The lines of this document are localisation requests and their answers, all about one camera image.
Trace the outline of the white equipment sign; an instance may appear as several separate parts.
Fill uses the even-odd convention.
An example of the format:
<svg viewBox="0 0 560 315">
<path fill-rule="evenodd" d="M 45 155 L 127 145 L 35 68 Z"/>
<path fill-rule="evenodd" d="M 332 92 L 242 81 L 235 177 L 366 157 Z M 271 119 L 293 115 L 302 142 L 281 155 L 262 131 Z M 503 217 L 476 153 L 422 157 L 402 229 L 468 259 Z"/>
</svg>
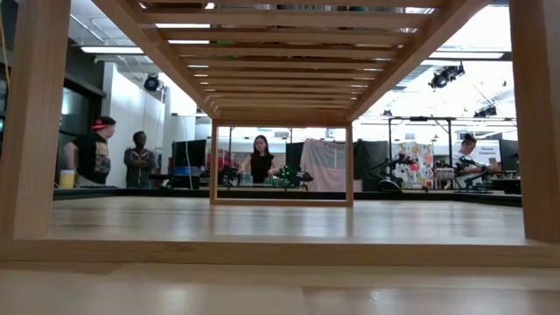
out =
<svg viewBox="0 0 560 315">
<path fill-rule="evenodd" d="M 501 150 L 499 140 L 479 140 L 471 157 L 480 164 L 490 165 L 491 159 L 497 163 L 501 161 Z"/>
</svg>

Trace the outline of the black cloth partition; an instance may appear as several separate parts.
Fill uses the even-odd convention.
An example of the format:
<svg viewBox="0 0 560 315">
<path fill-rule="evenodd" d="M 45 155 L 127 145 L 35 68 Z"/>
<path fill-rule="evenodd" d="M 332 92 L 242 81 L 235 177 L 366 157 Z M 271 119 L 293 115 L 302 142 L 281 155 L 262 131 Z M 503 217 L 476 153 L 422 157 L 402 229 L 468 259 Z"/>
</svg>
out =
<svg viewBox="0 0 560 315">
<path fill-rule="evenodd" d="M 358 140 L 353 143 L 353 178 L 364 179 L 374 166 L 381 164 L 389 155 L 386 141 Z"/>
</svg>

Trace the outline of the black table edge rail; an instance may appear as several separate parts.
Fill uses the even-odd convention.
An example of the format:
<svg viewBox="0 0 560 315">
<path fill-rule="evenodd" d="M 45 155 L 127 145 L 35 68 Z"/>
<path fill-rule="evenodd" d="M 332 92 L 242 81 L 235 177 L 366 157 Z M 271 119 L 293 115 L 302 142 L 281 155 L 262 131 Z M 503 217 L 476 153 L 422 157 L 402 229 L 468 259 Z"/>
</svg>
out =
<svg viewBox="0 0 560 315">
<path fill-rule="evenodd" d="M 307 192 L 305 190 L 225 190 L 218 191 L 220 199 L 245 200 L 328 200 L 345 198 L 343 192 Z M 355 200 L 399 200 L 399 201 L 457 201 L 504 207 L 522 207 L 522 197 L 513 194 L 463 193 L 449 191 L 413 192 L 356 192 Z M 158 198 L 209 198 L 208 190 L 188 189 L 132 189 L 132 188 L 74 188 L 54 189 L 54 200 L 79 200 L 102 197 L 158 197 Z"/>
</svg>

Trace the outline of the ceiling light panel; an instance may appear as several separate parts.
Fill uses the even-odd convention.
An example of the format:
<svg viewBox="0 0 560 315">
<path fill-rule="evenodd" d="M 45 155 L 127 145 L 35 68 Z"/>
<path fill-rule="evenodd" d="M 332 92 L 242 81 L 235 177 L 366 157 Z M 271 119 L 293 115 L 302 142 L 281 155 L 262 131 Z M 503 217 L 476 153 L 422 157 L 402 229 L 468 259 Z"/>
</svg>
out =
<svg viewBox="0 0 560 315">
<path fill-rule="evenodd" d="M 504 52 L 434 52 L 430 60 L 498 60 Z"/>
<path fill-rule="evenodd" d="M 81 46 L 84 53 L 114 55 L 144 55 L 144 51 L 136 46 Z"/>
</svg>

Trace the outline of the black gantry frame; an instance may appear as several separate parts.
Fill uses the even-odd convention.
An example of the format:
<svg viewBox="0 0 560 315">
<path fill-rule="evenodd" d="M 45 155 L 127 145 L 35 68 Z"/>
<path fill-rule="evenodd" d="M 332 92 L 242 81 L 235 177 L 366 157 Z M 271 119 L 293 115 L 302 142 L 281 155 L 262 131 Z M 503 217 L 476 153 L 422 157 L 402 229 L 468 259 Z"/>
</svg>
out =
<svg viewBox="0 0 560 315">
<path fill-rule="evenodd" d="M 397 126 L 397 124 L 393 124 L 394 120 L 400 120 L 400 124 L 404 122 L 412 122 L 414 123 L 427 123 L 431 122 L 433 124 L 439 125 L 448 135 L 448 160 L 449 162 L 452 161 L 452 122 L 457 120 L 457 118 L 453 117 L 434 117 L 434 116 L 392 116 L 388 118 L 388 158 L 392 159 L 394 157 L 393 150 L 392 150 L 392 143 L 393 143 L 393 126 Z M 447 127 L 444 127 L 440 121 L 446 121 Z"/>
</svg>

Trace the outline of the wooden slatted shelf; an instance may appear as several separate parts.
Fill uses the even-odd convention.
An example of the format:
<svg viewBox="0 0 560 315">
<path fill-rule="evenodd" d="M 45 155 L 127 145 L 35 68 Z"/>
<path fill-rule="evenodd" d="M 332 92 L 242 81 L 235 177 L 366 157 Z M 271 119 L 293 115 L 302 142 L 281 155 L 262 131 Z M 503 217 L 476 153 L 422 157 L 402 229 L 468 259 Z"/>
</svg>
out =
<svg viewBox="0 0 560 315">
<path fill-rule="evenodd" d="M 197 9 L 201 0 L 94 0 L 143 52 L 213 118 L 215 126 L 267 123 L 349 128 L 413 67 L 435 52 L 491 0 L 290 0 L 258 10 L 227 0 L 226 10 Z M 560 268 L 560 236 L 548 209 L 526 195 L 530 220 L 523 245 L 374 244 L 246 241 L 49 240 L 53 162 L 66 63 L 71 0 L 22 0 L 17 15 L 8 125 L 0 160 L 0 261 L 79 263 L 193 263 L 318 266 L 459 266 Z M 345 109 L 306 108 L 272 115 L 226 109 L 209 100 L 186 64 L 187 51 L 170 45 L 161 24 L 248 25 L 257 30 L 365 28 L 360 41 L 371 58 L 388 60 L 382 75 Z"/>
</svg>

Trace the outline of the colourful patterned cloth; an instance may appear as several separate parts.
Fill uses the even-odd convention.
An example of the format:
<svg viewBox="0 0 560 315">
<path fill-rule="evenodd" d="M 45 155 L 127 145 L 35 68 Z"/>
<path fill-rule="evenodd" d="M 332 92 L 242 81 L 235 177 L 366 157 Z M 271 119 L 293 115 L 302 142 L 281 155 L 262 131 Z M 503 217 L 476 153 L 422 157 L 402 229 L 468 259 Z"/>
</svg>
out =
<svg viewBox="0 0 560 315">
<path fill-rule="evenodd" d="M 401 188 L 416 189 L 425 186 L 427 181 L 433 180 L 434 153 L 431 144 L 404 142 L 391 145 L 392 157 L 404 155 L 414 164 L 396 164 L 391 173 L 402 180 Z"/>
</svg>

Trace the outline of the pink cloth cover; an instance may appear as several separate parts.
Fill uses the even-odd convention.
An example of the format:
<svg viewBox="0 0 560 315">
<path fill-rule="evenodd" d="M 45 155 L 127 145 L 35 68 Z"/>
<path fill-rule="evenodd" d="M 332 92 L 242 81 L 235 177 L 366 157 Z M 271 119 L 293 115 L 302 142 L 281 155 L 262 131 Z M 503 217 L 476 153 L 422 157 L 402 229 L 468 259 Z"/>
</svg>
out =
<svg viewBox="0 0 560 315">
<path fill-rule="evenodd" d="M 311 192 L 343 193 L 347 189 L 347 150 L 344 143 L 307 139 L 300 158 L 300 168 L 309 172 Z"/>
</svg>

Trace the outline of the background robot rig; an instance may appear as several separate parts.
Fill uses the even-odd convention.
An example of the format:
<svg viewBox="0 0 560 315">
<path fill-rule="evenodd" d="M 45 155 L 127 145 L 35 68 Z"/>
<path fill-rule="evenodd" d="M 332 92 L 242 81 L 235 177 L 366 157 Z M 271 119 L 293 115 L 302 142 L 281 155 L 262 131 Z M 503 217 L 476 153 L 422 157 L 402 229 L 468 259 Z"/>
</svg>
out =
<svg viewBox="0 0 560 315">
<path fill-rule="evenodd" d="M 460 157 L 454 167 L 454 182 L 464 193 L 489 193 L 492 185 L 486 182 L 492 170 L 470 157 Z"/>
<path fill-rule="evenodd" d="M 285 191 L 291 188 L 303 188 L 308 191 L 308 184 L 314 181 L 313 176 L 309 172 L 298 171 L 288 165 L 279 168 L 273 174 L 273 177 L 276 179 L 277 185 Z"/>
<path fill-rule="evenodd" d="M 218 184 L 227 189 L 238 186 L 241 181 L 241 174 L 237 168 L 226 164 L 218 172 Z"/>
</svg>

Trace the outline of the black round ceiling device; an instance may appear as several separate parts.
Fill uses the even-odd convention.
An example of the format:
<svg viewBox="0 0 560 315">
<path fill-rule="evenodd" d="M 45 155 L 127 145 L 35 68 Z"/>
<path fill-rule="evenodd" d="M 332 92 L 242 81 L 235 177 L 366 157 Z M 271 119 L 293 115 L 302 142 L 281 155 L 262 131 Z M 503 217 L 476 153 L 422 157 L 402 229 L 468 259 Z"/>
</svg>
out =
<svg viewBox="0 0 560 315">
<path fill-rule="evenodd" d="M 149 92 L 160 91 L 163 83 L 159 80 L 157 73 L 149 73 L 143 83 L 145 90 Z"/>
</svg>

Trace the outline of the person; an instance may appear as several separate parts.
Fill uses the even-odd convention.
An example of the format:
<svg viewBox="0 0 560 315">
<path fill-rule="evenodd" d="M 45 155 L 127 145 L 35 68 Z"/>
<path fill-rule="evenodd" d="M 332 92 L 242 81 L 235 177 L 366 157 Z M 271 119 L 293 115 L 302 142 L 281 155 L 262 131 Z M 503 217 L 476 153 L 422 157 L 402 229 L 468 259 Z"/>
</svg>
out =
<svg viewBox="0 0 560 315">
<path fill-rule="evenodd" d="M 74 171 L 78 187 L 105 186 L 111 170 L 109 139 L 115 134 L 116 120 L 100 116 L 87 134 L 64 146 L 66 164 Z"/>
<path fill-rule="evenodd" d="M 145 148 L 147 136 L 143 131 L 136 132 L 133 137 L 134 146 L 128 148 L 123 155 L 127 168 L 127 188 L 150 188 L 150 175 L 156 167 L 155 153 Z"/>
<path fill-rule="evenodd" d="M 454 180 L 461 190 L 475 190 L 484 184 L 484 178 L 497 171 L 492 165 L 477 162 L 471 154 L 477 145 L 477 139 L 465 134 L 459 150 L 452 156 Z"/>
<path fill-rule="evenodd" d="M 259 135 L 253 142 L 253 152 L 241 162 L 240 172 L 250 171 L 254 184 L 263 184 L 277 171 L 275 156 L 270 153 L 268 140 Z"/>
</svg>

